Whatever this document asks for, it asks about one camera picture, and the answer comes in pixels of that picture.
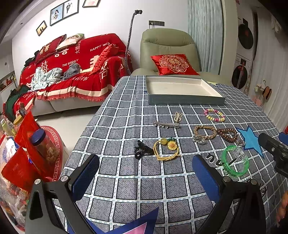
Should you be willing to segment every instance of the green bangle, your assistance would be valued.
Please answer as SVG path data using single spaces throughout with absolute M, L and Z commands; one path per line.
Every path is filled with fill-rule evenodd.
M 242 154 L 238 155 L 238 158 L 242 161 L 242 163 L 244 164 L 244 170 L 242 172 L 237 172 L 235 170 L 233 170 L 228 162 L 227 162 L 227 159 L 226 159 L 226 154 L 227 154 L 227 151 L 234 151 L 236 148 L 239 148 L 237 146 L 228 146 L 222 153 L 222 157 L 221 157 L 221 162 L 222 162 L 222 165 L 223 165 L 223 169 L 231 176 L 234 176 L 234 177 L 240 177 L 242 175 L 244 175 L 247 171 L 248 171 L 248 167 L 249 167 L 249 160 L 248 160 L 248 157 L 244 154 L 244 152 L 242 151 Z

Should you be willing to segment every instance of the green armchair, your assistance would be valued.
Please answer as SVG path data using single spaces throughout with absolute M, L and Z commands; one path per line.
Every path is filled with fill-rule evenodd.
M 158 69 L 150 56 L 161 54 L 185 54 L 191 66 L 205 81 L 230 85 L 231 81 L 219 75 L 200 70 L 198 53 L 192 37 L 176 29 L 148 29 L 142 35 L 140 45 L 140 67 L 133 76 L 159 75 Z

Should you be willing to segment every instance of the picture frame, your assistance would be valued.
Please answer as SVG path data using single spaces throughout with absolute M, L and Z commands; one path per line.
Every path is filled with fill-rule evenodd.
M 38 28 L 36 29 L 36 32 L 38 34 L 38 36 L 40 36 L 44 30 L 47 28 L 47 24 L 45 22 L 45 20 L 38 26 Z
M 50 26 L 63 20 L 63 10 L 64 10 L 64 3 L 60 4 L 59 6 L 53 8 L 50 11 Z
M 67 0 L 50 11 L 50 26 L 79 13 L 79 0 Z
M 83 8 L 87 7 L 98 7 L 101 0 L 85 0 L 83 3 Z

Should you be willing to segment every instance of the jar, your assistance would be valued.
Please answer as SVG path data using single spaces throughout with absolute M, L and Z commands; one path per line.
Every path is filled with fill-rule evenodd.
M 13 122 L 14 125 L 14 129 L 16 132 L 18 132 L 21 123 L 23 122 L 23 117 L 21 115 L 19 115 Z
M 42 128 L 33 133 L 30 141 L 49 163 L 55 162 L 59 157 L 59 149 L 57 149 Z

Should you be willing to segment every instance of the gray tablecloth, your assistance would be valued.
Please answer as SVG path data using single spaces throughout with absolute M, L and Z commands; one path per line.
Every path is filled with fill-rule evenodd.
M 278 131 L 270 119 L 241 91 L 217 84 L 212 85 L 226 97 L 224 106 L 207 105 L 148 105 L 145 78 L 123 77 L 108 96 L 79 138 L 63 174 L 70 175 L 91 153 L 100 157 L 100 169 L 87 189 L 78 207 L 104 232 L 129 223 L 159 207 L 154 233 L 194 233 L 213 208 L 191 166 L 192 158 L 208 153 L 215 156 L 209 163 L 217 166 L 223 150 L 230 145 L 220 136 L 205 145 L 192 141 L 194 126 L 207 125 L 216 128 L 247 129 L 250 126 L 256 136 L 264 132 L 278 139 Z M 204 116 L 204 109 L 215 108 L 227 117 L 223 123 L 211 122 Z M 154 127 L 153 121 L 173 122 L 175 112 L 183 113 L 179 129 Z M 211 132 L 199 131 L 200 134 Z M 181 157 L 172 161 L 157 161 L 154 155 L 141 160 L 134 157 L 137 140 L 153 147 L 162 137 L 177 139 Z M 160 154 L 172 155 L 167 147 L 160 147 Z M 255 150 L 246 150 L 249 170 L 238 181 L 254 178 L 267 187 L 263 197 L 266 226 L 275 222 L 276 208 L 281 195 L 287 190 L 287 179 L 277 174 L 272 155 L 263 150 L 264 158 Z M 65 217 L 56 202 L 58 214 Z M 233 203 L 222 225 L 224 231 L 237 203 Z

